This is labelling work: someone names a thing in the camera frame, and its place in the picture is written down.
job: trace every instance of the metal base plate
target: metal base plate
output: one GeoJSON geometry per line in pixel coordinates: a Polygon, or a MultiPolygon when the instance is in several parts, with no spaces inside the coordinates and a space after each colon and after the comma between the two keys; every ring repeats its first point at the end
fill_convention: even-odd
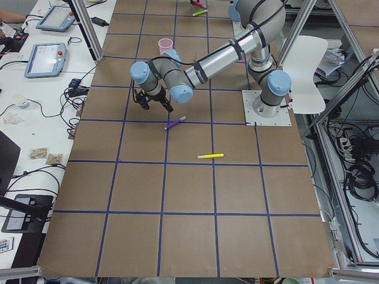
{"type": "MultiPolygon", "coordinates": [[[[281,108],[278,114],[272,118],[261,117],[253,110],[253,101],[260,94],[261,91],[256,90],[242,91],[246,125],[254,126],[257,124],[258,126],[291,126],[291,119],[287,108],[281,108]]],[[[285,99],[282,100],[281,105],[286,105],[285,99]]]]}

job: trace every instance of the connector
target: connector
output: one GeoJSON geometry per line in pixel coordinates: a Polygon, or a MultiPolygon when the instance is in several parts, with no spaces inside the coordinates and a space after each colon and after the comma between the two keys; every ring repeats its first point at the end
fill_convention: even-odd
{"type": "Polygon", "coordinates": [[[70,88],[77,88],[81,84],[81,82],[82,82],[82,80],[74,78],[71,80],[69,87],[70,88]]]}
{"type": "Polygon", "coordinates": [[[99,25],[100,27],[103,27],[105,25],[109,25],[109,23],[107,23],[105,20],[103,19],[100,19],[98,17],[93,17],[91,18],[91,21],[95,24],[95,25],[99,25]]]}

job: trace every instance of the brown cardboard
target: brown cardboard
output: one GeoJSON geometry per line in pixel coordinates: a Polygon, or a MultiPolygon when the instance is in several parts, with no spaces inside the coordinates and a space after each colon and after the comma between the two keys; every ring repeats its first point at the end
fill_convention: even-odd
{"type": "Polygon", "coordinates": [[[128,91],[121,88],[91,88],[81,118],[88,120],[123,120],[128,91]]]}
{"type": "Polygon", "coordinates": [[[258,164],[256,136],[253,127],[245,125],[214,125],[214,152],[223,153],[217,163],[258,164]]]}
{"type": "Polygon", "coordinates": [[[146,15],[143,19],[142,33],[173,36],[174,23],[175,17],[173,16],[146,15]]]}
{"type": "Polygon", "coordinates": [[[114,167],[114,163],[68,163],[54,209],[107,210],[114,167]]]}
{"type": "Polygon", "coordinates": [[[75,135],[71,160],[115,160],[121,122],[81,121],[75,135]]]}
{"type": "Polygon", "coordinates": [[[371,56],[372,50],[379,46],[379,27],[351,27],[351,30],[365,55],[371,56]]]}
{"type": "Polygon", "coordinates": [[[103,214],[55,212],[37,263],[43,276],[95,275],[104,219],[103,214]]]}
{"type": "Polygon", "coordinates": [[[281,277],[328,277],[333,260],[319,217],[272,217],[271,224],[281,277]]]}
{"type": "Polygon", "coordinates": [[[379,25],[377,0],[337,0],[337,3],[349,25],[379,25]]]}
{"type": "Polygon", "coordinates": [[[109,216],[100,277],[155,276],[159,238],[159,216],[109,216]]]}
{"type": "Polygon", "coordinates": [[[210,159],[197,159],[199,155],[212,152],[210,125],[183,123],[178,126],[171,128],[169,132],[167,161],[211,163],[210,159]]]}
{"type": "Polygon", "coordinates": [[[259,167],[216,166],[217,212],[267,213],[259,167]]]}
{"type": "Polygon", "coordinates": [[[165,124],[127,122],[120,160],[161,162],[165,158],[165,124]]]}
{"type": "Polygon", "coordinates": [[[117,1],[113,13],[143,14],[144,1],[122,0],[117,1]]]}
{"type": "Polygon", "coordinates": [[[209,18],[208,19],[209,37],[234,37],[233,26],[230,25],[229,18],[209,18]]]}
{"type": "Polygon", "coordinates": [[[163,218],[162,277],[216,277],[214,217],[163,218]]]}
{"type": "Polygon", "coordinates": [[[307,164],[294,120],[292,127],[258,127],[263,164],[307,164]]]}
{"type": "Polygon", "coordinates": [[[129,87],[129,73],[133,63],[132,59],[105,58],[97,64],[92,85],[129,87]]]}
{"type": "Polygon", "coordinates": [[[140,34],[143,16],[113,14],[109,24],[109,34],[140,34]]]}
{"type": "Polygon", "coordinates": [[[309,169],[264,167],[268,208],[273,214],[318,214],[309,169]]]}
{"type": "Polygon", "coordinates": [[[113,15],[104,51],[128,59],[106,57],[96,69],[83,112],[94,121],[76,134],[56,205],[65,213],[54,213],[38,261],[45,276],[327,275],[330,250],[294,116],[292,127],[244,125],[239,90],[258,89],[245,64],[200,86],[188,104],[172,102],[170,114],[130,96],[134,58],[158,56],[160,38],[192,62],[232,36],[229,2],[207,5],[208,14],[183,17],[201,8],[117,1],[115,12],[128,14],[113,15]],[[210,153],[225,156],[197,159],[210,153]]]}
{"type": "Polygon", "coordinates": [[[212,167],[169,164],[166,173],[164,210],[165,212],[214,212],[212,167]]]}
{"type": "Polygon", "coordinates": [[[212,91],[214,122],[245,123],[242,93],[237,91],[212,91]]]}
{"type": "Polygon", "coordinates": [[[209,93],[208,90],[195,90],[194,97],[187,104],[172,103],[174,112],[170,114],[170,120],[175,121],[185,115],[185,122],[211,122],[209,93]]]}
{"type": "Polygon", "coordinates": [[[135,57],[139,39],[134,34],[109,34],[102,49],[105,56],[135,57]]]}
{"type": "Polygon", "coordinates": [[[275,275],[267,217],[218,217],[222,277],[275,275]]]}
{"type": "Polygon", "coordinates": [[[162,164],[118,164],[111,210],[159,212],[162,164]]]}
{"type": "Polygon", "coordinates": [[[175,5],[171,0],[147,0],[146,14],[175,15],[175,5]]]}

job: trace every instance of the small container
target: small container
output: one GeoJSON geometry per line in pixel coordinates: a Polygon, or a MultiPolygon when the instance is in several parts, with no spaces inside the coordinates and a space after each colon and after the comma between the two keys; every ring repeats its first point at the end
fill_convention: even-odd
{"type": "Polygon", "coordinates": [[[22,94],[18,94],[18,95],[14,95],[13,98],[12,98],[12,102],[18,106],[19,108],[21,109],[26,109],[29,107],[29,102],[28,100],[25,98],[24,95],[22,94]]]}
{"type": "Polygon", "coordinates": [[[166,51],[172,50],[172,45],[173,45],[173,42],[169,38],[161,38],[158,41],[159,54],[162,55],[166,51]]]}

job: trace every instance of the robotic arm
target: robotic arm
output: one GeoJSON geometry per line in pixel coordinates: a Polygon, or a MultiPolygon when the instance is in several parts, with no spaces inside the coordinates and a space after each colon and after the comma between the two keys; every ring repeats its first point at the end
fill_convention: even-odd
{"type": "Polygon", "coordinates": [[[249,73],[262,88],[260,97],[253,103],[254,110],[263,117],[275,116],[291,86],[290,77],[276,69],[269,51],[269,44],[283,27],[284,6],[284,0],[239,0],[236,10],[244,32],[184,71],[179,69],[181,60],[175,50],[148,62],[136,62],[130,74],[142,91],[134,90],[134,101],[144,109],[149,109],[149,101],[159,101],[171,112],[173,109],[165,97],[161,79],[171,98],[184,104],[193,97],[193,89],[250,54],[249,73]]]}

